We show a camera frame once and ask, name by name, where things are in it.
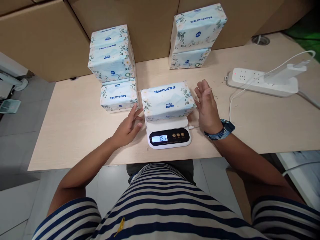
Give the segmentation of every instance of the white power strip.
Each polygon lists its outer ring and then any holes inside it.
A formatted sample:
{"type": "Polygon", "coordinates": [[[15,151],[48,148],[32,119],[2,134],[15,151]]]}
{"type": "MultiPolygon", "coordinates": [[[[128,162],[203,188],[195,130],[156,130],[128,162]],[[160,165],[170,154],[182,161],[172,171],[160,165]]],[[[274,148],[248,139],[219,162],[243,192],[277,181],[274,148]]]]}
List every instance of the white power strip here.
{"type": "Polygon", "coordinates": [[[289,97],[298,92],[298,80],[295,77],[287,79],[283,84],[273,84],[264,81],[265,72],[245,68],[235,68],[226,77],[230,87],[268,94],[276,97],[289,97]]]}

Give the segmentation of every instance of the smartwatch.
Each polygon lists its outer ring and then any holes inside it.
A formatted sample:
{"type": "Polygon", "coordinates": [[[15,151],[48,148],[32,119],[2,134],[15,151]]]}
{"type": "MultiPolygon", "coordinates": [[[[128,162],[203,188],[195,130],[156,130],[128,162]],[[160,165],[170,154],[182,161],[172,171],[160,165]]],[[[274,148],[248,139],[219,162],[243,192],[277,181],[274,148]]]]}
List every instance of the smartwatch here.
{"type": "Polygon", "coordinates": [[[223,128],[217,134],[209,134],[204,132],[204,135],[208,136],[211,140],[221,140],[226,138],[236,127],[225,119],[220,119],[223,125],[223,128]]]}

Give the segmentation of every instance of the hand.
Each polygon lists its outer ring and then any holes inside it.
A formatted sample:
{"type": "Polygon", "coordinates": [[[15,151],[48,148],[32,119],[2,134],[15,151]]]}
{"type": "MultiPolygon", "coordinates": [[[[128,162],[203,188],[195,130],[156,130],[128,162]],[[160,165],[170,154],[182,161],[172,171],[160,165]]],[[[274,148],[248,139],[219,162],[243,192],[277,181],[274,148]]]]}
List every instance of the hand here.
{"type": "Polygon", "coordinates": [[[198,87],[194,89],[199,102],[195,100],[195,103],[199,110],[199,126],[202,131],[209,134],[216,134],[220,132],[223,125],[220,121],[217,103],[214,100],[213,93],[207,81],[205,79],[202,82],[198,82],[198,87]]]}
{"type": "Polygon", "coordinates": [[[142,121],[143,118],[139,117],[138,115],[142,112],[143,108],[140,108],[137,110],[137,104],[135,103],[128,115],[122,123],[120,123],[118,129],[116,132],[113,134],[113,136],[110,138],[110,142],[112,145],[115,146],[115,148],[120,148],[123,147],[129,143],[132,142],[132,140],[136,137],[138,132],[140,131],[142,127],[142,123],[139,122],[135,127],[134,127],[134,122],[136,120],[142,121]]]}

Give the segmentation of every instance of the white scale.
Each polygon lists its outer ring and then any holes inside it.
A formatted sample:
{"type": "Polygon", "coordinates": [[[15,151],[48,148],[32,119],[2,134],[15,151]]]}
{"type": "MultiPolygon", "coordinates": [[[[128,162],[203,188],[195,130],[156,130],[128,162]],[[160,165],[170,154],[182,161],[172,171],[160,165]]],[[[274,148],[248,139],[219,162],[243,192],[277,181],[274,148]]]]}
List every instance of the white scale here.
{"type": "Polygon", "coordinates": [[[191,143],[187,117],[145,121],[149,146],[153,149],[184,147],[191,143]]]}

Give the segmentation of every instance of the light wood tabletop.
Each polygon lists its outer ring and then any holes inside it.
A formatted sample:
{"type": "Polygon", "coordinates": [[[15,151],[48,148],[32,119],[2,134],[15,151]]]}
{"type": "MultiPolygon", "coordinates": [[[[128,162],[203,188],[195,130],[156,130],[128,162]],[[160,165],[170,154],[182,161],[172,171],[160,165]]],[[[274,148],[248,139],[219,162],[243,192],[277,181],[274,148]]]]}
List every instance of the light wood tabletop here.
{"type": "MultiPolygon", "coordinates": [[[[268,37],[271,42],[267,46],[248,42],[244,46],[212,51],[202,68],[169,70],[168,58],[137,63],[138,89],[186,80],[195,97],[197,82],[206,79],[213,89],[220,117],[228,119],[229,97],[240,91],[224,82],[229,71],[235,67],[269,71],[304,51],[280,33],[268,37]]],[[[290,62],[308,58],[306,53],[290,62]]],[[[319,63],[312,60],[308,70],[297,77],[299,87],[318,102],[319,76],[319,63]]],[[[71,168],[112,136],[128,112],[110,114],[104,110],[100,106],[100,88],[101,83],[94,75],[56,83],[29,171],[71,168]]],[[[190,126],[197,126],[198,111],[188,119],[190,126]]],[[[236,126],[234,134],[258,153],[320,149],[320,110],[296,94],[278,98],[244,91],[233,100],[232,121],[236,126]]],[[[220,156],[198,128],[190,131],[189,146],[154,150],[148,145],[144,125],[135,140],[118,149],[106,165],[220,156]]]]}

